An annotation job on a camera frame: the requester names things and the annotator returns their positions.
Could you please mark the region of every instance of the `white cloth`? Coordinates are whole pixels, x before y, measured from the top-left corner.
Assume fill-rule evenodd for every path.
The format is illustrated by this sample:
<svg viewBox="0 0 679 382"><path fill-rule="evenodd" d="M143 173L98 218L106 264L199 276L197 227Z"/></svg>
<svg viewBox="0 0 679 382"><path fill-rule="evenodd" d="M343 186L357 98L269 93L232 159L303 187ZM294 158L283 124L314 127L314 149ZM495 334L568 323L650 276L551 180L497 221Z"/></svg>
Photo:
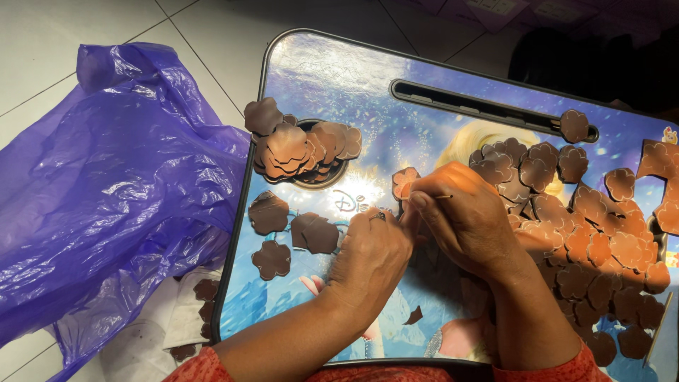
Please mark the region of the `white cloth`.
<svg viewBox="0 0 679 382"><path fill-rule="evenodd" d="M192 343L209 342L207 338L200 335L203 327L203 319L198 314L205 301L196 300L194 287L203 279L219 280L220 271L210 271L203 267L198 267L184 275L179 283L179 295L163 341L163 349L170 351L170 348L188 345Z"/></svg>
<svg viewBox="0 0 679 382"><path fill-rule="evenodd" d="M220 280L221 269L198 267L181 282L169 277L144 304L141 313L101 351L106 382L160 382L177 366L172 347L209 340L200 335L203 320L198 314L205 301L196 300L194 287L202 279Z"/></svg>

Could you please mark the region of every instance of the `white tile floor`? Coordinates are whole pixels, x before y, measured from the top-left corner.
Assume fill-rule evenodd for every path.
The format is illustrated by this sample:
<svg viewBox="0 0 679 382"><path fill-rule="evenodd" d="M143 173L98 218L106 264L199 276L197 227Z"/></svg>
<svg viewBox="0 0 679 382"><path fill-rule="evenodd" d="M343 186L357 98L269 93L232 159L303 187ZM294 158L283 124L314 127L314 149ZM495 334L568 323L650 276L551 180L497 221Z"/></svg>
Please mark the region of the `white tile floor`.
<svg viewBox="0 0 679 382"><path fill-rule="evenodd" d="M497 35L389 0L4 0L0 2L0 148L76 85L78 44L172 46L222 122L241 127L261 60L277 34L308 27L507 76L515 31ZM61 369L44 330L0 349L0 382L42 382ZM72 381L103 381L98 358Z"/></svg>

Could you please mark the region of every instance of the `cup holder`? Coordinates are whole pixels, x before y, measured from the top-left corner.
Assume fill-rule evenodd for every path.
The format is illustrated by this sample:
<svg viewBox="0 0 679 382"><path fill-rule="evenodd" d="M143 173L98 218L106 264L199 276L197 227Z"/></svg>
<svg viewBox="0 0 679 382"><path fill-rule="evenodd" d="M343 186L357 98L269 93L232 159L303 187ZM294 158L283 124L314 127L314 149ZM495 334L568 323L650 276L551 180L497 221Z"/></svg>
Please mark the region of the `cup holder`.
<svg viewBox="0 0 679 382"><path fill-rule="evenodd" d="M311 131L311 128L319 122L326 121L309 118L298 121L297 126L300 127L303 131L309 132ZM349 167L348 161L335 159L329 167L324 167L321 170L324 171L323 174L319 174L320 171L318 172L310 171L309 175L307 176L305 176L305 174L297 175L295 177L290 178L289 181L303 190L309 191L323 190L339 182L344 173L346 173L346 169L348 167Z"/></svg>

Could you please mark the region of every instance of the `grout line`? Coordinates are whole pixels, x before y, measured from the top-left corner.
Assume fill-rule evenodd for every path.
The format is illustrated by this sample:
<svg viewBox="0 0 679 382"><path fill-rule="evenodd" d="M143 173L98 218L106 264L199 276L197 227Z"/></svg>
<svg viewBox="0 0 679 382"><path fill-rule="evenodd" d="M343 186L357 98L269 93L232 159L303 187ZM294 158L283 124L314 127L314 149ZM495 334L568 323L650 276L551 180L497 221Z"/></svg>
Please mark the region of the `grout line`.
<svg viewBox="0 0 679 382"><path fill-rule="evenodd" d="M146 29L146 30L143 31L142 33L139 33L138 35L136 35L136 36L134 36L133 38L129 39L128 41L125 41L123 44L126 44L126 43L132 41L133 39L136 39L137 37L143 35L144 33L148 32L148 31L152 30L153 28L157 27L158 25L162 24L165 20L169 19L169 17L167 17L167 14L165 13L165 11L163 11L163 13L165 14L165 18L164 18L164 19L162 19L162 20L159 21L158 23L152 25L150 28Z"/></svg>
<svg viewBox="0 0 679 382"><path fill-rule="evenodd" d="M382 2L383 2L383 0L379 1L380 5L382 6L382 8L384 8L384 11L386 12L387 16L389 16L389 18L394 22L394 25L396 25L396 28L398 28L399 31L401 32L401 34L405 37L405 40L408 41L410 48L413 48L413 50L415 51L415 54L417 54L419 57L422 57L422 56L420 56L420 53L418 52L418 50L415 49L415 46L413 45L413 43L410 42L410 40L408 39L408 36L405 35L405 33L403 32L401 27L399 27L399 24L396 22L396 20L394 20L394 18L391 16L391 14L389 13L389 11L386 9L386 7L384 6L384 4Z"/></svg>
<svg viewBox="0 0 679 382"><path fill-rule="evenodd" d="M473 43L474 41L476 41L476 40L480 39L480 38L481 38L481 36L485 35L486 33L487 33L487 31L485 31L485 32L483 32L482 34L480 34L480 35L479 35L479 36L478 36L477 38L475 38L475 39L471 40L471 41L469 42L469 44L467 44L467 45L465 45L465 46L461 47L461 48L460 48L460 49L459 49L459 50L458 50L457 52L453 53L453 55L452 55L452 56L448 57L448 58L447 58L447 59L445 59L445 60L444 60L443 62L445 62L445 61L448 61L449 59L451 59L451 58L455 57L455 55L456 55L457 53L460 53L461 51L463 51L463 50L464 50L464 49L465 49L466 47L470 46L470 45L471 45L471 44L472 44L472 43Z"/></svg>
<svg viewBox="0 0 679 382"><path fill-rule="evenodd" d="M20 107L21 105L25 104L26 102L30 101L31 99L34 99L35 97L38 97L39 95L41 95L41 94L43 94L44 92L48 91L49 89L55 87L55 86L58 85L61 81L67 79L68 77L71 77L71 76L74 75L74 74L75 74L75 72L73 72L73 73L67 75L66 77L62 78L61 80L58 80L56 83L54 83L54 84L48 86L46 89L43 89L43 90L42 90L41 92L39 92L38 94L32 96L31 98L25 100L24 102L21 102L21 103L18 104L17 106L15 106L15 107L13 107L13 108L11 108L11 109L5 111L4 113L0 114L0 117L1 117L1 116L4 116L5 114L9 113L10 111L16 109L17 107Z"/></svg>
<svg viewBox="0 0 679 382"><path fill-rule="evenodd" d="M445 0L445 1L443 2L443 4L441 4L441 7L439 8L439 10L436 11L436 14L435 14L434 16L438 16L439 13L441 13L441 10L443 9L443 7L445 7L445 4L446 4L447 2L448 2L448 0Z"/></svg>
<svg viewBox="0 0 679 382"><path fill-rule="evenodd" d="M162 22L164 22L165 20L168 20L168 19L169 19L169 17L165 17L164 19L162 19L162 20L159 21L158 23L154 24L152 27L146 29L146 30L143 31L142 33L139 33L138 35L134 36L133 38L129 39L128 41L125 41L123 44L126 44L126 43L132 41L133 39L136 39L137 37L143 35L144 33L148 32L148 31L150 31L152 28L157 27L160 23L162 23ZM54 84L48 86L46 89L43 89L41 92L39 92L39 93L33 95L31 98L25 100L24 102L21 102L21 103L18 104L17 106L15 106L15 107L13 107L13 108L11 108L11 109L5 111L4 113L0 114L0 117L1 117L1 116L4 116L5 114L9 113L10 111L16 109L17 107L20 107L21 105L25 104L26 102L30 101L31 99L34 99L35 97L41 95L42 93L46 92L47 90L49 90L49 89L55 87L55 86L56 86L57 84L59 84L61 81L67 79L68 77L71 77L71 76L74 75L74 74L75 74L75 72L73 72L73 73L67 75L66 77L62 78L61 80L58 80L56 83L54 83Z"/></svg>
<svg viewBox="0 0 679 382"><path fill-rule="evenodd" d="M161 21L159 21L158 23L152 25L150 28L146 29L146 30L143 31L142 33L139 33L138 35L134 36L133 38L131 38L131 39L125 41L123 44L126 44L126 43L132 41L133 39L136 39L137 37L143 35L144 33L150 31L151 29L157 27L158 25L160 25L160 24L163 23L164 21L168 20L171 16L174 16L174 15L178 14L179 12L185 10L186 8L192 6L193 4L195 4L195 3L199 2L199 1L200 1L200 0L195 0L193 3L190 3L189 5L185 6L184 8L180 9L179 11L173 13L173 14L170 15L170 16L168 16L167 12L165 12L165 10L163 9L163 7L161 7L160 4L158 4L158 2L156 1L155 3L158 4L158 7L160 7L160 10L162 10L162 11L163 11L163 14L165 14L165 18L162 19ZM10 111L16 109L17 107L20 107L21 105L25 104L26 102L30 101L31 99L34 99L35 97L41 95L42 93L46 92L47 90L49 90L49 89L55 87L55 86L58 85L61 81L64 81L65 79L67 79L68 77L71 77L71 76L74 75L74 74L75 74L75 72L73 72L73 73L67 75L66 77L62 78L61 80L58 80L57 82L55 82L54 84L52 84L52 85L48 86L47 88L43 89L43 90L40 91L39 93L34 94L31 98L29 98L29 99L27 99L27 100L21 102L21 103L18 104L17 106L15 106L15 107L13 107L13 108L11 108L11 109L5 111L4 113L0 114L0 117L4 116L5 114L9 113Z"/></svg>
<svg viewBox="0 0 679 382"><path fill-rule="evenodd" d="M191 3L191 4L195 4L195 3L199 2L199 1L200 1L200 0L196 0L196 1L194 1L193 3ZM196 52L196 50L194 49L194 47L191 46L191 44L189 43L189 40L187 40L186 37L184 37L184 34L179 30L179 28L177 28L177 25L175 24L174 21L172 21L172 18L168 18L168 19L170 20L170 22L172 23L172 25L175 27L175 29L177 30L177 32L179 33L179 35L181 36L181 38L183 38L184 41L186 42L186 44L189 46L189 48L191 48L191 51L196 55L196 57L198 57L198 60L200 61L201 64L203 64L203 66L205 67L205 70L207 70L208 73L210 73L210 76L212 76L213 80L217 83L217 85L219 85L219 88L221 89L221 91L224 92L224 95L226 96L226 98L228 98L229 101L231 101L231 104L236 108L236 110L238 111L238 113L240 114L240 116L243 117L243 118L245 118L245 116L243 116L243 113L240 111L240 109L238 109L238 106L236 106L236 103L234 102L234 100L231 99L231 97L229 97L229 94L226 93L226 90L224 90L224 87L222 87L222 85L219 83L219 81L217 81L217 78L216 78L215 75L212 73L212 71L210 71L210 68L208 68L208 66L205 65L205 62L203 61L203 59L200 58L200 56L198 56L198 53Z"/></svg>
<svg viewBox="0 0 679 382"><path fill-rule="evenodd" d="M200 1L200 0L196 0L196 1L194 1L193 3L190 3L189 5L185 6L184 8L180 9L179 11L177 11L177 12L175 12L175 13L173 13L173 14L169 15L168 17L172 17L172 16L174 16L174 15L178 14L179 12L181 12L181 11L185 10L186 8L188 8L188 7L192 6L193 4L195 4L195 3L199 2L199 1Z"/></svg>
<svg viewBox="0 0 679 382"><path fill-rule="evenodd" d="M29 360L28 362L26 362L25 364L23 364L20 368L16 369L14 372L12 372L12 374L6 376L6 377L5 377L2 381L0 381L0 382L3 382L3 381L5 381L5 380L7 380L8 378L10 378L10 377L11 377L12 375L14 375L16 372L18 372L19 370L23 369L27 364L30 364L35 358L38 358L42 353L45 353L47 350L49 350L51 347L53 347L53 346L55 346L55 345L56 345L56 341L54 341L53 344L51 344L50 346L48 346L47 349L41 351L38 355L36 355L35 357L31 358L31 360Z"/></svg>

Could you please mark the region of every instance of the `wooden skewer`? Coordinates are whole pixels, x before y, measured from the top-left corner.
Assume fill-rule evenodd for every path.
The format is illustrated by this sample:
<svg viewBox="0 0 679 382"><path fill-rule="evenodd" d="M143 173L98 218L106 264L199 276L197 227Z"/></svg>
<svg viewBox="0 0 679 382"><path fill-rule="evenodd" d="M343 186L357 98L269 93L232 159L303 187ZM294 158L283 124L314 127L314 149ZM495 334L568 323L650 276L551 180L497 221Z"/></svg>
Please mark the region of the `wooden skewer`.
<svg viewBox="0 0 679 382"><path fill-rule="evenodd" d="M452 195L441 195L441 196L434 196L434 199L451 199L453 196ZM406 196L405 198L401 198L402 201L406 201L410 199L410 196Z"/></svg>
<svg viewBox="0 0 679 382"><path fill-rule="evenodd" d="M674 292L670 292L667 295L667 301L665 301L665 312L663 312L663 317L660 319L660 325L658 325L658 328L655 330L655 333L653 333L653 342L650 343L650 350L648 350L648 354L646 354L646 359L644 360L644 365L642 368L645 368L646 365L648 364L648 361L650 360L650 354L653 352L653 347L655 346L655 341L658 339L658 333L660 333L660 328L663 327L663 321L665 321L665 316L667 315L667 311L669 311L669 304L672 302L672 295Z"/></svg>

